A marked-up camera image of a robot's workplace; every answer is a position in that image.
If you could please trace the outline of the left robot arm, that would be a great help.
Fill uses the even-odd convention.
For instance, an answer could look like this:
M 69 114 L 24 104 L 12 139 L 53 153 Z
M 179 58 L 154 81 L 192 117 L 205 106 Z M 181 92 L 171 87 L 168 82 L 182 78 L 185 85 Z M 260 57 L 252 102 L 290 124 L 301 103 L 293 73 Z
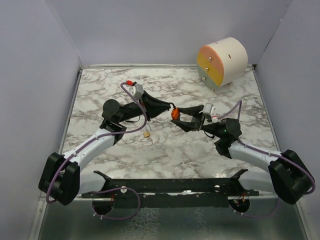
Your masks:
M 38 188 L 46 194 L 47 203 L 59 202 L 66 206 L 81 192 L 82 170 L 97 156 L 117 144 L 130 131 L 122 125 L 135 117 L 144 117 L 142 128 L 148 121 L 168 111 L 174 104 L 152 97 L 144 92 L 139 100 L 121 105 L 115 99 L 103 104 L 103 121 L 98 130 L 72 150 L 48 156 Z

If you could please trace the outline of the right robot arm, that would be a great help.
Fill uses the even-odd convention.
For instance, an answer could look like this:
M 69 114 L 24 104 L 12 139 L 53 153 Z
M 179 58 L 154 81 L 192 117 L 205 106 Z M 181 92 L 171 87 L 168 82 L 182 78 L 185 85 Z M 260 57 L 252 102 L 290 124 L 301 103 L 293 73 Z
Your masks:
M 247 190 L 276 194 L 284 202 L 294 205 L 301 197 L 312 194 L 316 182 L 300 157 L 293 150 L 284 152 L 267 150 L 244 143 L 238 118 L 228 114 L 218 116 L 212 104 L 188 108 L 174 107 L 172 123 L 183 131 L 203 131 L 214 143 L 216 151 L 224 157 L 249 163 L 262 172 L 246 171 L 230 182 L 229 189 L 240 196 Z

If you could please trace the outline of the orange black padlock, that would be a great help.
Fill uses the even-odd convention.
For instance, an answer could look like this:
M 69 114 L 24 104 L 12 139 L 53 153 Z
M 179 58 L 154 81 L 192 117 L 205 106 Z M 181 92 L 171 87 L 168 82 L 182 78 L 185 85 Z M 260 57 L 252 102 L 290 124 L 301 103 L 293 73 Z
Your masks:
M 175 106 L 175 104 L 173 102 L 169 103 L 170 105 L 172 105 L 172 111 L 171 111 L 171 118 L 172 120 L 179 120 L 180 119 L 180 111 L 179 109 Z

